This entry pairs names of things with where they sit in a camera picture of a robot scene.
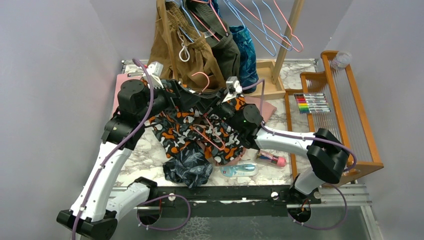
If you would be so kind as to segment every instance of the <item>orange and black patterned fabric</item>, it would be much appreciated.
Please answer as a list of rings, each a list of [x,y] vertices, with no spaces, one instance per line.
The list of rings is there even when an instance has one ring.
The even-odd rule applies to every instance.
[[[231,99],[228,103],[237,110],[246,104],[242,95]],[[225,165],[243,152],[243,146],[237,139],[236,132],[216,115],[210,115],[208,119],[213,128],[210,127],[199,111],[192,108],[188,112],[175,111],[168,114],[162,112],[152,117],[150,124],[153,125],[153,132],[165,148],[168,158],[176,158],[178,153],[183,151],[190,143],[199,141],[206,146],[204,155],[207,159],[212,157],[219,165]],[[216,135],[225,143],[223,150],[220,150],[223,148],[223,144]],[[219,148],[213,146],[205,137]]]

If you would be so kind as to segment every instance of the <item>wooden pole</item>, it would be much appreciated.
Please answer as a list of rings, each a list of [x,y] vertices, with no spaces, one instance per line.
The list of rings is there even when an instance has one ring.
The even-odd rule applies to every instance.
[[[302,8],[304,6],[305,0],[294,0],[293,7],[291,8],[290,17],[288,18],[288,23],[291,26],[291,29],[293,29],[293,32],[296,29],[296,25],[298,24],[299,14],[302,11]],[[292,35],[290,34],[290,28],[287,26],[285,28],[284,35],[288,37],[288,39],[292,40]],[[287,43],[284,41],[281,43],[286,48],[289,47]],[[278,77],[280,76],[281,68],[283,67],[284,59],[286,58],[287,49],[284,47],[280,47],[278,51],[277,60],[275,61],[275,67],[274,71],[272,72],[272,83],[276,84]]]

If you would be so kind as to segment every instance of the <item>gray wall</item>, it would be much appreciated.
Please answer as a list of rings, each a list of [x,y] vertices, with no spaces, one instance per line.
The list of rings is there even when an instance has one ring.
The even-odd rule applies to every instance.
[[[88,0],[1,1],[0,239],[69,238],[119,65]]]
[[[122,59],[128,60],[134,57],[140,59],[149,58],[155,34],[155,0],[90,1],[113,42],[113,45],[116,47],[116,51]],[[251,0],[240,1],[252,10],[253,13],[256,13],[256,8]],[[235,0],[231,2],[243,13],[248,14],[241,6],[239,7],[239,4]],[[255,2],[260,9],[264,23],[272,27],[272,29],[278,30],[277,24],[268,8],[261,3],[260,0]],[[272,0],[265,0],[265,2],[275,9]],[[277,2],[288,19],[294,0],[278,0]],[[330,37],[336,30],[337,25],[345,15],[351,2],[352,0],[306,0],[295,30],[295,35],[303,42],[305,49],[300,53],[293,50],[287,54],[287,58],[317,58],[322,49],[324,49],[329,42]],[[218,0],[218,3],[224,20],[230,25],[241,24],[222,0]],[[285,22],[277,10],[275,10],[274,13],[278,17],[282,32],[284,33],[286,29]],[[258,26],[261,25],[260,22],[256,20],[253,22]],[[261,42],[272,49],[271,45],[265,40],[263,33],[250,25],[246,20],[245,23]],[[256,46],[257,57],[259,59],[274,58],[255,39],[253,39],[253,42]]]
[[[424,2],[354,0],[329,50],[347,50],[384,168],[366,177],[386,240],[422,239]]]

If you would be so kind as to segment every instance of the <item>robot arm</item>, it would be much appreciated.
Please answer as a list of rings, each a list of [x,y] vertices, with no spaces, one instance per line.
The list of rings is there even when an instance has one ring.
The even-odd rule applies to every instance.
[[[266,128],[254,104],[247,104],[242,109],[236,110],[227,103],[229,99],[242,92],[236,77],[228,79],[227,88],[201,95],[183,87],[175,80],[160,80],[157,76],[153,79],[153,86],[150,87],[155,88],[154,104],[149,118],[162,111],[185,112],[196,108],[205,117],[212,114],[220,117],[238,132],[237,138],[246,148],[272,149],[308,158],[312,167],[298,175],[290,187],[289,197],[292,200],[302,203],[323,183],[339,182],[349,154],[331,144],[304,138],[322,138],[337,143],[339,141],[326,129],[320,129],[316,133],[296,133]],[[77,232],[90,239],[107,240],[112,237],[118,221],[123,216],[140,203],[156,197],[156,183],[139,178],[125,192],[109,200],[122,166],[145,132],[144,126],[116,151],[104,166],[101,166],[105,156],[139,125],[147,112],[149,97],[149,86],[139,80],[128,80],[121,86],[118,94],[119,113],[117,111],[105,126],[96,164],[70,210],[63,210],[57,216],[58,223],[72,229],[77,213],[81,211],[82,214],[77,220]],[[83,199],[96,175],[98,175],[96,184],[93,185],[85,208],[81,209]]]

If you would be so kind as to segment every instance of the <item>screw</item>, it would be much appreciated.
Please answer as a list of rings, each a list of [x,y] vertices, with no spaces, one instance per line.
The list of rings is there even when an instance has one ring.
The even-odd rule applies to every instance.
[[[316,191],[316,192],[314,192],[314,193],[313,193],[313,196],[314,196],[316,199],[321,199],[322,194],[321,194],[319,191]]]
[[[175,200],[175,196],[169,196],[168,199],[172,202]]]
[[[278,199],[278,192],[275,192],[275,191],[272,192],[271,193],[271,198],[274,199],[274,200],[277,200]]]

